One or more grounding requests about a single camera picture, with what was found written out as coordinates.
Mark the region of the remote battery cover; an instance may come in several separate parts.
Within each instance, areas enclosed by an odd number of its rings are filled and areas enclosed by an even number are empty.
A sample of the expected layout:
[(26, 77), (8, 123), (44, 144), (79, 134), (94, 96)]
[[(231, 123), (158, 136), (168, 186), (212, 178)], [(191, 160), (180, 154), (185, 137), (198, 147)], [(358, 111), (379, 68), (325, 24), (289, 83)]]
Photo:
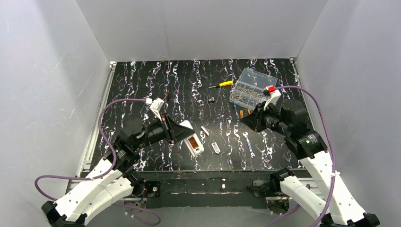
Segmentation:
[(221, 150), (220, 150), (219, 146), (217, 145), (217, 143), (213, 142), (211, 145), (212, 145), (212, 148), (213, 148), (215, 154), (217, 154), (217, 155), (220, 154)]

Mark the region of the orange battery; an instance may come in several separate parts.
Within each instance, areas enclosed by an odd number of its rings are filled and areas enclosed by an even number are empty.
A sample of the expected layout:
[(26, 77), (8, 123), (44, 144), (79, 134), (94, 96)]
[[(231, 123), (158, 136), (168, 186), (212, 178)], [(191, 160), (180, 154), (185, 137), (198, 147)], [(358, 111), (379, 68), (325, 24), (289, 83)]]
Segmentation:
[(240, 118), (244, 118), (248, 115), (250, 115), (252, 113), (252, 111), (250, 109), (246, 109), (246, 110), (240, 110), (239, 114), (240, 114)]

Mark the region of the silver open-end wrench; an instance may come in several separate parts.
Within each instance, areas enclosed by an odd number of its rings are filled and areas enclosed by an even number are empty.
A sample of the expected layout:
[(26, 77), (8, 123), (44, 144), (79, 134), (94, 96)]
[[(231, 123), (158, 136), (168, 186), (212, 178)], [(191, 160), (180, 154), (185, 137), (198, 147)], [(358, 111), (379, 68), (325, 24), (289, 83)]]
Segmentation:
[(249, 149), (249, 152), (250, 152), (250, 157), (251, 157), (251, 158), (255, 158), (256, 155), (254, 154), (253, 149), (252, 149), (252, 145), (251, 145), (251, 143), (250, 143), (250, 141), (249, 141), (248, 132), (243, 132), (243, 137), (244, 137), (245, 140), (246, 140), (246, 144), (247, 144), (248, 149)]

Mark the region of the aluminium frame rail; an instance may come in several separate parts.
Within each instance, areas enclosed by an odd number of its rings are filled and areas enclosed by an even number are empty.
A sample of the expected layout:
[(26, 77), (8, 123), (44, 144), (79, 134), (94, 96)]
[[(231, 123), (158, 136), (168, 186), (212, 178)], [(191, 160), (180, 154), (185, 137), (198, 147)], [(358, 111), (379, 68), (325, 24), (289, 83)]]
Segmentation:
[(89, 173), (89, 169), (93, 161), (97, 137), (100, 131), (98, 122), (101, 112), (104, 110), (108, 103), (108, 96), (110, 94), (111, 84), (115, 75), (116, 66), (117, 62), (109, 62), (107, 75), (105, 76), (105, 83), (102, 86), (102, 92), (101, 94), (96, 93), (95, 97), (93, 98), (96, 101), (95, 115), (91, 122), (90, 131), (87, 134), (85, 146), (83, 148), (82, 155), (78, 163), (77, 171), (75, 175), (70, 180), (68, 180), (66, 192), (69, 192), (71, 190), (74, 183), (79, 183), (79, 178), (84, 178)]

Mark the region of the yellow handled screwdriver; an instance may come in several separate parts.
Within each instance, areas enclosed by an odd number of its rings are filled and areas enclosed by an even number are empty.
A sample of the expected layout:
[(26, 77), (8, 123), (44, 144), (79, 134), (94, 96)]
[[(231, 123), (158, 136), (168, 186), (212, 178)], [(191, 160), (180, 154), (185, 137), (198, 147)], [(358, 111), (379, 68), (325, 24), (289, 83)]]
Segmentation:
[(226, 86), (232, 85), (233, 83), (234, 82), (232, 80), (231, 81), (225, 81), (225, 82), (222, 82), (222, 83), (218, 83), (217, 85), (211, 86), (211, 87), (209, 87), (209, 89), (218, 88), (218, 87), (226, 87)]

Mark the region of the white remote control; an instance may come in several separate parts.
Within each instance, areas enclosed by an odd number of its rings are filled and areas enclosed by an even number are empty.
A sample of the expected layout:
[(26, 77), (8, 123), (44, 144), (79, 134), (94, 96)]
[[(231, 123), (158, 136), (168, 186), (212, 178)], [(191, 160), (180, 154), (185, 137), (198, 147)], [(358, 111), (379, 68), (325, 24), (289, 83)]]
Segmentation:
[[(194, 130), (193, 126), (188, 120), (185, 120), (179, 124)], [(198, 157), (204, 151), (204, 146), (202, 145), (196, 132), (192, 136), (185, 138), (183, 141), (193, 157)]]

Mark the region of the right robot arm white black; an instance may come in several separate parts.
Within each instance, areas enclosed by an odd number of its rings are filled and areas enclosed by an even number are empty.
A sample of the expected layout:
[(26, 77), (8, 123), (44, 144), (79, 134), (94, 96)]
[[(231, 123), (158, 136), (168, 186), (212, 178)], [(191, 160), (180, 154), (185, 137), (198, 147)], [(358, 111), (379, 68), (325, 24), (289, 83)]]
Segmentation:
[(256, 105), (241, 122), (255, 132), (266, 129), (284, 136), (288, 149), (308, 170), (322, 196), (304, 186), (284, 168), (270, 175), (271, 189), (294, 199), (317, 221), (319, 227), (376, 227), (377, 215), (367, 213), (353, 198), (338, 172), (318, 132), (307, 125), (308, 113), (302, 102), (285, 100), (281, 109), (267, 102)]

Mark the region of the clear plastic screw box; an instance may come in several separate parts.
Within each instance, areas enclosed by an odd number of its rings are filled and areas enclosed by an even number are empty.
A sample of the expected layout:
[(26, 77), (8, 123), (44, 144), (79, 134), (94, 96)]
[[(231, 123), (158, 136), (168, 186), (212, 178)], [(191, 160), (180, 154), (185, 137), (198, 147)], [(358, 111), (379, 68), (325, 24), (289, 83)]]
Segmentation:
[(253, 110), (254, 107), (267, 98), (263, 94), (263, 89), (275, 86), (277, 78), (263, 74), (252, 69), (244, 69), (235, 83), (229, 101), (236, 106)]

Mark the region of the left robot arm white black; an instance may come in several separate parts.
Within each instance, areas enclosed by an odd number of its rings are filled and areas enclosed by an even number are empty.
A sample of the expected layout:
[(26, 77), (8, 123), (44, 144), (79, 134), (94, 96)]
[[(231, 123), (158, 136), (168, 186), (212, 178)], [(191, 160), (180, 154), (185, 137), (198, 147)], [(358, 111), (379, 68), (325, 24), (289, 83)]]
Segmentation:
[(144, 195), (146, 179), (133, 166), (138, 162), (139, 150), (166, 140), (170, 144), (183, 141), (196, 157), (204, 151), (189, 121), (174, 122), (162, 115), (149, 126), (139, 118), (127, 120), (112, 148), (87, 180), (78, 183), (71, 191), (56, 201), (47, 201), (42, 211), (52, 227), (85, 227), (96, 215), (118, 200), (129, 195)]

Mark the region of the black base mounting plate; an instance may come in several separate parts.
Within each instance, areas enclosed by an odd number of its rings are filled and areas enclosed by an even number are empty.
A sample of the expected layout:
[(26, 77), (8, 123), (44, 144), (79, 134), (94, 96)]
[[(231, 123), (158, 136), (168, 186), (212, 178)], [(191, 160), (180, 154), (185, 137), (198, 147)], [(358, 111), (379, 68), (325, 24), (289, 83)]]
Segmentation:
[(272, 170), (144, 171), (149, 190), (146, 208), (252, 207), (267, 208), (269, 201), (287, 196), (259, 186), (270, 181)]

